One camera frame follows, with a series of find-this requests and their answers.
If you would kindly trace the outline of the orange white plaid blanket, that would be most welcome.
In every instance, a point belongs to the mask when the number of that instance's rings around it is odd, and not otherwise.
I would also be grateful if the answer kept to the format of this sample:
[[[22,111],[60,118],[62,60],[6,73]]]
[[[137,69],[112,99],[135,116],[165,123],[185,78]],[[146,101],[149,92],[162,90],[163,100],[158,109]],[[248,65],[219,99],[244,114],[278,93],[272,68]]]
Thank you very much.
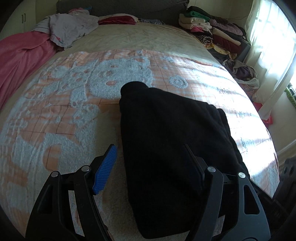
[[[246,93],[207,50],[63,52],[1,112],[1,207],[21,235],[52,171],[76,171],[110,144],[121,144],[120,89],[131,81],[223,109],[251,180],[274,194],[280,179],[271,135]]]

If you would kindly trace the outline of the pink blanket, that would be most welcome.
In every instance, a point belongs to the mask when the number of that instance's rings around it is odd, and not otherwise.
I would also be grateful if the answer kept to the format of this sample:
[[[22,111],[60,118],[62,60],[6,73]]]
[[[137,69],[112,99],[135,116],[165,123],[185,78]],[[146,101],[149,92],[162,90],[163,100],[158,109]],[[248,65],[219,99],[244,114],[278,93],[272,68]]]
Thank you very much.
[[[25,32],[1,40],[1,107],[22,83],[45,64],[60,47],[41,32]]]

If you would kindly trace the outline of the beige bed sheet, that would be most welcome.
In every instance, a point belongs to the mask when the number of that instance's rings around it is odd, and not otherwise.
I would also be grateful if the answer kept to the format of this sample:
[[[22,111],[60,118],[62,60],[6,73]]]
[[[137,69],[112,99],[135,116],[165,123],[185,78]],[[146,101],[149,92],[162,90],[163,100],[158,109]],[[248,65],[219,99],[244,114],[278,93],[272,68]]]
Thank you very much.
[[[86,50],[99,52],[115,49],[149,50],[162,53],[190,54],[196,53],[197,51],[205,48],[195,37],[179,28],[168,25],[137,23],[135,25],[100,25],[88,35],[75,41],[70,48],[64,51],[59,51],[56,54],[63,52],[74,53],[76,51]],[[30,75],[22,83],[22,85],[31,76],[41,70],[45,64]]]

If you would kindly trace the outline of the black sweater orange cuffs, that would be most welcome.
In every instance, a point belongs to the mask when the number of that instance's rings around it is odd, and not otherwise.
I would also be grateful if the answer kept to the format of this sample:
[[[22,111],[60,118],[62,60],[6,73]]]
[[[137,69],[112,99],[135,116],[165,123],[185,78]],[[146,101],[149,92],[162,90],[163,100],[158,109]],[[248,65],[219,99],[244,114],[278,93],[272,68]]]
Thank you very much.
[[[127,191],[146,239],[191,230],[202,213],[197,172],[186,151],[227,175],[250,175],[225,112],[142,82],[121,88],[120,130]]]

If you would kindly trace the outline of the lilac crumpled garment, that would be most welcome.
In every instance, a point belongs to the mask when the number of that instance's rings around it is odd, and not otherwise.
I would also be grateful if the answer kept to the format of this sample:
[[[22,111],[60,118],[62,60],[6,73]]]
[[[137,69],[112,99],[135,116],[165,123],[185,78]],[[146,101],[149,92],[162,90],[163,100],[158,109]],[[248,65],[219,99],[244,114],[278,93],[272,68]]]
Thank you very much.
[[[49,35],[58,47],[68,49],[73,42],[88,35],[98,27],[99,17],[88,10],[77,9],[68,14],[54,14],[45,17],[33,27],[33,31]]]

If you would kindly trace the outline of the basket of purple clothes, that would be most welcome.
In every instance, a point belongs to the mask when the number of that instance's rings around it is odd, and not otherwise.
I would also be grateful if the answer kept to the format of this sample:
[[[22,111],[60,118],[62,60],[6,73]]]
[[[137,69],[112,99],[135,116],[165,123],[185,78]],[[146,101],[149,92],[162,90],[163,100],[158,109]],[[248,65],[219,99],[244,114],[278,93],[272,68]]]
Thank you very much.
[[[225,60],[222,65],[231,74],[231,76],[239,83],[251,86],[255,89],[260,87],[256,70],[239,60]]]

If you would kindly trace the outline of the dark grey headboard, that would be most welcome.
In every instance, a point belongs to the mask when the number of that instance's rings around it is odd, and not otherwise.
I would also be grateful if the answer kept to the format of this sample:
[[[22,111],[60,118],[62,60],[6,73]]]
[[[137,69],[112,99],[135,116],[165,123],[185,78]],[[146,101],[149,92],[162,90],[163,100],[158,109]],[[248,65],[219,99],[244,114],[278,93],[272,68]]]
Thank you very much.
[[[130,14],[141,19],[156,19],[174,25],[188,4],[189,1],[175,0],[57,1],[56,9],[58,13],[67,13],[71,9],[91,8],[90,14],[94,16]]]

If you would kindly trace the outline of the white wardrobe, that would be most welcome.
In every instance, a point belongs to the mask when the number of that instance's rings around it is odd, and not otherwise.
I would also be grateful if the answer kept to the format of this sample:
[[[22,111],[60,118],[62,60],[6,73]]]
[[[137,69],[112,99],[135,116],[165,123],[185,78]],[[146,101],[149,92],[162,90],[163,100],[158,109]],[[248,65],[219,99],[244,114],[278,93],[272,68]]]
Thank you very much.
[[[22,1],[1,30],[1,40],[18,33],[28,32],[46,16],[56,13],[58,0]]]

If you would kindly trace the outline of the stack of folded clothes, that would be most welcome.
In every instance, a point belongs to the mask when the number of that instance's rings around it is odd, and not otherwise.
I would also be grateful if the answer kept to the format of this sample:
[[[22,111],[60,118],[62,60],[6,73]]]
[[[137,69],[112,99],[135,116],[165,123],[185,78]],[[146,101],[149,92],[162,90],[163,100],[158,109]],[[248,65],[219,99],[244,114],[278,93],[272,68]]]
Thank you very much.
[[[179,25],[220,63],[228,59],[244,61],[251,47],[244,28],[197,6],[179,14]]]

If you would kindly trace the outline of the white curtain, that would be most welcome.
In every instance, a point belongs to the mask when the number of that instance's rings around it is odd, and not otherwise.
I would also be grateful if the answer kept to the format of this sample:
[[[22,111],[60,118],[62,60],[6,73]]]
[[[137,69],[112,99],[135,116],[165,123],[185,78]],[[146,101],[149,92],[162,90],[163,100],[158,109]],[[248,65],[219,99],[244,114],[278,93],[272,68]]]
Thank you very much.
[[[251,42],[245,63],[260,84],[252,100],[271,112],[295,72],[295,29],[275,1],[253,1],[245,30]]]

